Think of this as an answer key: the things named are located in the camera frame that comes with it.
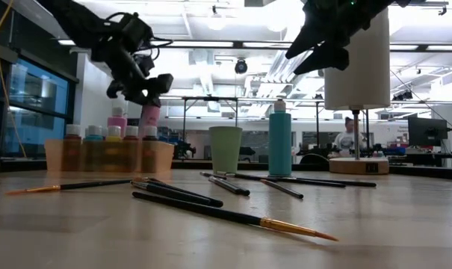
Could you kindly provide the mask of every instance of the white bottle cap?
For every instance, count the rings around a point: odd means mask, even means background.
[[[98,135],[101,136],[101,126],[88,126],[88,135]]]
[[[278,101],[275,101],[273,104],[273,111],[277,112],[277,111],[286,111],[286,105],[285,102],[282,101],[281,99]]]
[[[109,137],[121,137],[121,127],[108,126],[108,136]]]
[[[77,135],[80,136],[81,127],[76,124],[67,124],[66,125],[66,135]]]
[[[138,127],[137,126],[126,126],[126,136],[137,137]]]
[[[122,117],[124,113],[123,108],[115,107],[113,108],[113,117]]]
[[[157,137],[158,127],[156,126],[144,126],[144,136],[145,137]]]
[[[101,127],[101,126],[100,126],[100,128],[101,128],[101,136],[107,137],[108,136],[108,128]]]

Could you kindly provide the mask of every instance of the small label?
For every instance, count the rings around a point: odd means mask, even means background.
[[[368,163],[365,165],[366,173],[378,173],[378,163]]]

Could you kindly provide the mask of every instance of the gold ferrule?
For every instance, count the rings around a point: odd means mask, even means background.
[[[261,226],[269,229],[275,229],[281,232],[290,232],[298,235],[316,236],[316,231],[313,229],[307,229],[294,224],[286,223],[280,220],[272,220],[269,218],[261,219]]]
[[[48,187],[41,187],[41,188],[32,188],[26,190],[26,192],[41,192],[41,191],[59,191],[61,190],[60,185],[54,185],[54,186],[48,186]]]

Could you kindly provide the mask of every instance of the green cup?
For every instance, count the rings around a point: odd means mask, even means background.
[[[242,128],[217,126],[209,128],[211,137],[212,170],[236,173]]]

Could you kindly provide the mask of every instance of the person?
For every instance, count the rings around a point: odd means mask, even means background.
[[[360,134],[360,147],[363,147],[363,136]],[[353,120],[349,117],[345,118],[345,132],[337,135],[334,144],[341,151],[341,155],[349,155],[349,149],[355,149],[353,134]]]

